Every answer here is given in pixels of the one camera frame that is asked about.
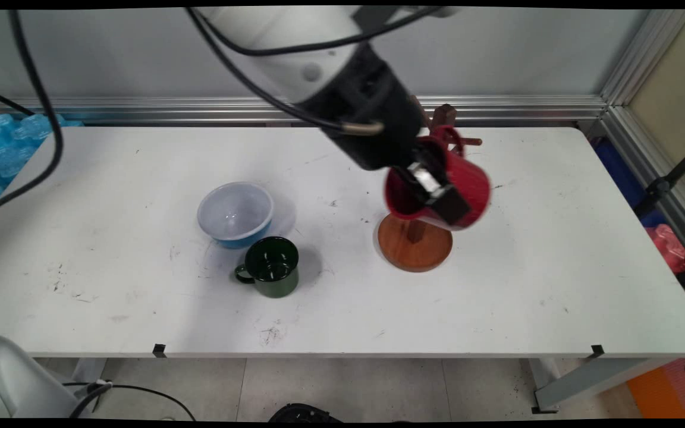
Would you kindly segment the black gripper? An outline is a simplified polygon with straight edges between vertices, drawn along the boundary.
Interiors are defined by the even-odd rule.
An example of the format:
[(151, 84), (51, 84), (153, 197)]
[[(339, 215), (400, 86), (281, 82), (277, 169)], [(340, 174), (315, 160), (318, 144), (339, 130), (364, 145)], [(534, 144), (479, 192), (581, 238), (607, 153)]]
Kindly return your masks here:
[(403, 202), (398, 217), (430, 219), (440, 227), (459, 227), (472, 211), (455, 179), (470, 163), (414, 162), (422, 114), (394, 71), (370, 47), (356, 46), (351, 59), (318, 93), (296, 104), (315, 118), (345, 130), (323, 132), (360, 168), (398, 168)]

